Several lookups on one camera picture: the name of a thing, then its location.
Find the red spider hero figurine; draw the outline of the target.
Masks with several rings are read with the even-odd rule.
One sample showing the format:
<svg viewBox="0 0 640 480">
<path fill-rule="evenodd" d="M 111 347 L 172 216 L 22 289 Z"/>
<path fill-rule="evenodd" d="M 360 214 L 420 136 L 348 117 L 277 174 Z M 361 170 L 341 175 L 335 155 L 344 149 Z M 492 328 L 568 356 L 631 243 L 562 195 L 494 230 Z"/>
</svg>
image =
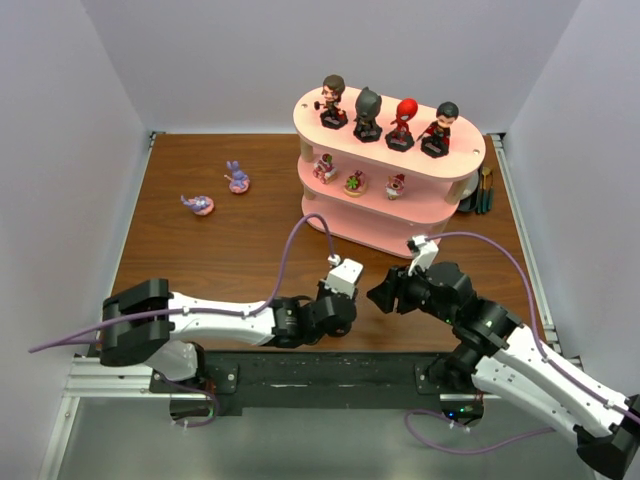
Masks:
<svg viewBox="0 0 640 480">
<path fill-rule="evenodd" d="M 414 145 L 409 122 L 418 111 L 418 103 L 413 98 L 405 98 L 396 107 L 395 119 L 391 122 L 394 128 L 386 134 L 385 141 L 391 150 L 406 152 Z"/>
</svg>

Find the pink yellow character toy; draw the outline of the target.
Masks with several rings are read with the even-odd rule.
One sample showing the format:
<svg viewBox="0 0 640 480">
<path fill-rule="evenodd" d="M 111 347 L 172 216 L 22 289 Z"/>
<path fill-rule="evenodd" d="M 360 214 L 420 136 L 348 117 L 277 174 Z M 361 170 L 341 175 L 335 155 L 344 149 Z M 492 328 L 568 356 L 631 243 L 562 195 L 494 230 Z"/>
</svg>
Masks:
<svg viewBox="0 0 640 480">
<path fill-rule="evenodd" d="M 405 189 L 405 175 L 400 173 L 389 176 L 385 185 L 385 192 L 389 200 L 400 198 Z"/>
</svg>

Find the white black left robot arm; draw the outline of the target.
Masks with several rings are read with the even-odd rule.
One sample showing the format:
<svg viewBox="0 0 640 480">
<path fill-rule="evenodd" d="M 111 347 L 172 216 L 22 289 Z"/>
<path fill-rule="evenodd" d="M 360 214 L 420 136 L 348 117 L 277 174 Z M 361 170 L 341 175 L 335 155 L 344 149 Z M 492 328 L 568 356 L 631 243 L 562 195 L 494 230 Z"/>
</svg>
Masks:
<svg viewBox="0 0 640 480">
<path fill-rule="evenodd" d="M 325 336 L 346 335 L 355 321 L 357 287 L 326 278 L 314 300 L 276 297 L 256 303 L 206 301 L 169 290 L 153 278 L 103 302 L 100 363 L 143 364 L 170 381 L 204 371 L 197 339 L 233 340 L 253 346 L 294 349 Z"/>
</svg>

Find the red white cake toy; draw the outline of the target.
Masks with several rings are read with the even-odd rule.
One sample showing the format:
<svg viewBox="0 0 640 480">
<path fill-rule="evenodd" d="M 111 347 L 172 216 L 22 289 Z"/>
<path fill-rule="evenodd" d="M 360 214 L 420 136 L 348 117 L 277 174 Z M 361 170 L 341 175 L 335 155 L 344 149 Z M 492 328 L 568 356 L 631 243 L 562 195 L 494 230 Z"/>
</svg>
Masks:
<svg viewBox="0 0 640 480">
<path fill-rule="evenodd" d="M 333 157 L 329 153 L 322 154 L 315 162 L 312 170 L 313 177 L 322 184 L 332 182 L 338 175 L 337 167 L 333 163 Z"/>
</svg>

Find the pink donut toy green star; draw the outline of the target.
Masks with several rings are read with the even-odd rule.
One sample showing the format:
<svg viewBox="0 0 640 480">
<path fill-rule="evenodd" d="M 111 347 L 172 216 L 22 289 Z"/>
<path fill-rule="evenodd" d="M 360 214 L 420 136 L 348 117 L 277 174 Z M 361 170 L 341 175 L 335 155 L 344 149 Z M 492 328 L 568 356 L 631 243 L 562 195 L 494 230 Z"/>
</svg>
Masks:
<svg viewBox="0 0 640 480">
<path fill-rule="evenodd" d="M 367 175 L 362 170 L 355 170 L 345 181 L 343 191 L 347 196 L 360 197 L 368 188 Z"/>
</svg>

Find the brown-haired hero figurine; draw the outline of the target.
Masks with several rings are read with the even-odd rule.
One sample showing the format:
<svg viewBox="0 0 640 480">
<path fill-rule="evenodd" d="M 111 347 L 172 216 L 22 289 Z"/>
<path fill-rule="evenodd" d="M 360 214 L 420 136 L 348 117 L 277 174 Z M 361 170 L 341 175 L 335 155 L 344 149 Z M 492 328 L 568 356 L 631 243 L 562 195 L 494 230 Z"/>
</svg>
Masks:
<svg viewBox="0 0 640 480">
<path fill-rule="evenodd" d="M 328 75 L 322 84 L 322 101 L 314 103 L 314 109 L 320 112 L 319 118 L 325 128 L 339 130 L 348 122 L 346 112 L 340 107 L 345 81 L 338 74 Z"/>
</svg>

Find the black-haired figurine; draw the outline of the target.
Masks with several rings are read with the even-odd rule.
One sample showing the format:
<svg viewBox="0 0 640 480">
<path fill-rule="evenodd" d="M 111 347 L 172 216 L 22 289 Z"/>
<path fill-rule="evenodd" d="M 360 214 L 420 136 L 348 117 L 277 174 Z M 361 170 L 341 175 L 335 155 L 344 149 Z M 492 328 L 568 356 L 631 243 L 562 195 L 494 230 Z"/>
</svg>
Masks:
<svg viewBox="0 0 640 480">
<path fill-rule="evenodd" d="M 451 101 L 440 104 L 435 120 L 418 137 L 421 151 L 431 158 L 449 154 L 451 126 L 459 117 L 459 107 Z"/>
</svg>

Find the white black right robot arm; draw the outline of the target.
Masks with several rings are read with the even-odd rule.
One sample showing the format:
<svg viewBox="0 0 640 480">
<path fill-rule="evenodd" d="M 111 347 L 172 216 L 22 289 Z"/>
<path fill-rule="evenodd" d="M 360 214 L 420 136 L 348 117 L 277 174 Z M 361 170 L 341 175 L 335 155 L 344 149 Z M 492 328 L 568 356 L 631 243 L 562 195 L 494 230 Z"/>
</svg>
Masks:
<svg viewBox="0 0 640 480">
<path fill-rule="evenodd" d="M 639 449 L 639 398 L 595 380 L 500 304 L 479 296 L 457 264 L 389 269 L 367 293 L 384 313 L 420 310 L 451 326 L 459 345 L 426 370 L 448 388 L 497 395 L 564 435 L 580 459 L 621 479 Z"/>
</svg>

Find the black bat-masked figurine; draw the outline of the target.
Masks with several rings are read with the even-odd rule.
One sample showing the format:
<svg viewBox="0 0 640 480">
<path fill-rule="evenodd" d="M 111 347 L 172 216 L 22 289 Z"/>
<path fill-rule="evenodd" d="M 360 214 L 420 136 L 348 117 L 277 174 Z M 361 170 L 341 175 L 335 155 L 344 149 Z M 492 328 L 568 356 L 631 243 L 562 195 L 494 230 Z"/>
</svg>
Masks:
<svg viewBox="0 0 640 480">
<path fill-rule="evenodd" d="M 363 143 L 371 143 L 379 140 L 382 128 L 377 123 L 377 117 L 381 111 L 382 97 L 364 87 L 355 102 L 355 127 L 353 135 Z"/>
</svg>

